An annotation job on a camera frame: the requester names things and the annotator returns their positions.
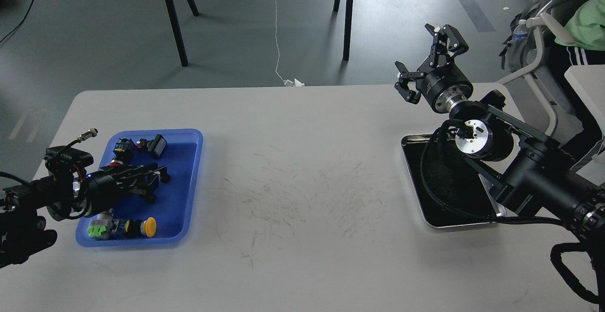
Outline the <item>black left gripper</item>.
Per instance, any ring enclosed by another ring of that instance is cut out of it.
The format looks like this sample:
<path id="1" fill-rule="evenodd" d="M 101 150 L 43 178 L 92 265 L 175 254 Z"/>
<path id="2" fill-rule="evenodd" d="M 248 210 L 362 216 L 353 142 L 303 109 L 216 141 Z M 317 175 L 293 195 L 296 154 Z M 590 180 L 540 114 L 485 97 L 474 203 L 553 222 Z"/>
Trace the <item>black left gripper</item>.
<path id="1" fill-rule="evenodd" d="M 154 194 L 159 179 L 137 179 L 148 175 L 168 174 L 166 166 L 158 163 L 140 165 L 132 168 L 120 168 L 117 173 L 97 171 L 74 180 L 74 202 L 71 210 L 84 211 L 84 217 L 93 217 L 117 206 L 119 201 L 131 194 L 142 196 Z"/>

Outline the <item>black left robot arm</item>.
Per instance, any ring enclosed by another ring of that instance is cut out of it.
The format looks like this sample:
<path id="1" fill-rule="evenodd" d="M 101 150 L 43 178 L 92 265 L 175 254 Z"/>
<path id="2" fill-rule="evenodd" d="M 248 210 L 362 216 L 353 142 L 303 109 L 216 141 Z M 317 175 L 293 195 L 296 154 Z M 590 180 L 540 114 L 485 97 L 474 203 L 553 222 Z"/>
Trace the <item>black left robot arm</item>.
<path id="1" fill-rule="evenodd" d="M 1 266 L 22 264 L 56 242 L 57 232 L 46 228 L 38 209 L 47 207 L 53 219 L 63 221 L 94 217 L 132 194 L 151 204 L 159 183 L 167 183 L 170 178 L 168 168 L 157 163 L 108 165 L 90 174 L 74 166 L 5 188 L 1 200 Z"/>

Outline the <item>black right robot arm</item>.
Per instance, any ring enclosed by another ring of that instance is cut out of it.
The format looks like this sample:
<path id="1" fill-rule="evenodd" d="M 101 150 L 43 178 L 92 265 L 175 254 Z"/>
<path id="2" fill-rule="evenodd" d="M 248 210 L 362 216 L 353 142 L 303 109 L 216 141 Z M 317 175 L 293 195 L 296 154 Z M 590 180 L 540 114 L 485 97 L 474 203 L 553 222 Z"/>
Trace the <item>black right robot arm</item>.
<path id="1" fill-rule="evenodd" d="M 448 115 L 425 144 L 417 172 L 426 194 L 441 209 L 479 222 L 559 225 L 576 238 L 551 249 L 551 263 L 581 299 L 604 310 L 604 188 L 570 170 L 572 157 L 558 141 L 503 111 L 506 97 L 490 91 L 470 99 L 471 82 L 455 65 L 469 49 L 460 32 L 446 24 L 425 25 L 430 53 L 416 71 L 395 63 L 395 89 L 405 101 L 424 97 L 436 113 Z M 514 217 L 465 211 L 437 196 L 452 180 L 446 170 L 466 168 L 491 184 L 493 200 Z"/>

